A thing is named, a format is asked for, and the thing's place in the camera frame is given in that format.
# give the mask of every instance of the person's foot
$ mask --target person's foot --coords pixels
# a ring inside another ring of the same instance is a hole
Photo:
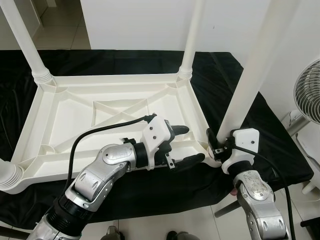
[[[166,240],[176,240],[178,233],[176,231],[170,231],[167,236],[166,236]]]

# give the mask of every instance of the tiled floor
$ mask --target tiled floor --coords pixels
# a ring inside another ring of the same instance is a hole
[[[41,21],[43,29],[34,40],[38,50],[91,49],[80,0],[58,0]]]
[[[302,183],[290,186],[295,235],[297,240],[312,240],[307,229],[300,227],[300,222],[320,216],[320,201],[316,201],[320,198],[320,191],[315,190],[303,195],[301,193],[303,186]],[[275,196],[276,206],[288,223],[285,195],[282,191],[277,191]],[[100,240],[112,225],[124,233],[126,240],[165,240],[166,233],[172,230],[188,231],[198,236],[200,240],[249,240],[250,234],[242,208],[219,218],[214,217],[214,212],[235,200],[236,197],[228,195],[216,205],[181,213],[91,223],[83,230],[81,240]],[[0,226],[9,227],[1,222]]]

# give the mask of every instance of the fan grille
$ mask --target fan grille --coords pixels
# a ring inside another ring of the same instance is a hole
[[[320,59],[309,65],[297,79],[294,100],[305,118],[320,124]]]

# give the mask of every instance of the black cloth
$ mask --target black cloth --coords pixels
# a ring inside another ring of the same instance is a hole
[[[180,51],[41,50],[55,76],[176,73]],[[0,51],[0,158],[10,161],[37,86],[21,51]],[[215,133],[223,120],[243,68],[228,52],[197,52],[191,84],[204,116]],[[259,93],[243,123],[260,131],[259,153],[277,165],[287,182],[313,176],[308,163]],[[274,190],[281,187],[272,168],[260,159],[254,167]],[[0,192],[0,221],[32,229],[65,181],[33,184],[10,195]],[[204,163],[180,173],[167,168],[125,174],[94,214],[92,222],[178,213],[217,204],[233,189],[221,168]]]

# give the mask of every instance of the black cable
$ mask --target black cable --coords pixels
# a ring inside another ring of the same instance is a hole
[[[81,141],[81,139],[83,139],[84,137],[86,137],[86,136],[88,136],[90,134],[94,134],[94,133],[97,133],[97,132],[101,132],[101,131],[105,131],[105,130],[109,130],[109,129],[115,129],[115,128],[119,128],[119,127],[124,127],[124,126],[132,125],[132,124],[136,124],[136,123],[141,122],[143,120],[147,121],[147,119],[150,118],[151,116],[143,116],[143,117],[140,117],[140,118],[138,118],[136,120],[132,120],[132,121],[124,122],[124,123],[118,123],[118,124],[114,124],[114,125],[110,125],[110,126],[102,126],[102,127],[95,128],[95,129],[89,130],[89,131],[81,134],[74,141],[74,143],[72,145],[72,148],[71,148],[70,159],[69,159],[68,177],[67,177],[67,180],[66,180],[66,183],[65,183],[65,187],[64,187],[64,189],[62,191],[62,195],[65,194],[65,191],[68,189],[68,187],[71,184],[72,172],[73,172],[73,166],[74,166],[75,151],[76,151],[76,147],[77,147],[78,143]]]
[[[292,206],[291,206],[291,198],[290,198],[290,192],[289,192],[289,188],[288,188],[288,184],[286,179],[284,178],[284,176],[282,175],[281,171],[277,168],[277,166],[271,162],[269,159],[267,159],[266,157],[262,156],[259,153],[256,153],[254,151],[239,147],[239,146],[234,146],[234,149],[240,150],[242,152],[248,153],[248,154],[252,154],[256,157],[259,157],[263,160],[265,160],[268,164],[271,165],[271,167],[275,170],[275,172],[279,175],[283,185],[284,185],[284,190],[285,190],[285,196],[286,196],[286,202],[287,202],[287,207],[288,207],[288,215],[289,215],[289,225],[290,225],[290,233],[291,233],[291,239],[292,240],[296,240],[296,235],[295,235],[295,228],[294,228],[294,218],[293,218],[293,214],[292,214]]]

